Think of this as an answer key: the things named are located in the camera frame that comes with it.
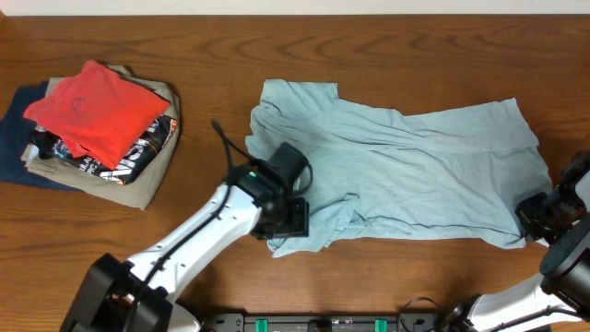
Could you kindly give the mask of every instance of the brown wooden surface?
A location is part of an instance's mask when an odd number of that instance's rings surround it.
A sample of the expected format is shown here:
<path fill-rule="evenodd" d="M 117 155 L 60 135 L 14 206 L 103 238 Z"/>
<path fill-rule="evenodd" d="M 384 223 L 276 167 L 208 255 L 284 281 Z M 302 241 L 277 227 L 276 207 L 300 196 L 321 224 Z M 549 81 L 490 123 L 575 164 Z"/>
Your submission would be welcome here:
<path fill-rule="evenodd" d="M 2 331 L 55 330 L 96 258 L 125 259 L 199 209 L 225 171 L 209 119 L 243 146 L 265 78 L 335 81 L 344 99 L 404 114 L 516 97 L 554 180 L 590 148 L 589 17 L 10 18 L 0 31 L 0 115 L 18 86 L 74 75 L 88 59 L 172 83 L 182 138 L 144 212 L 0 184 Z M 449 306 L 532 276 L 545 251 L 366 239 L 272 259 L 265 243 L 244 238 L 183 297 L 202 312 L 392 313 L 417 296 Z"/>

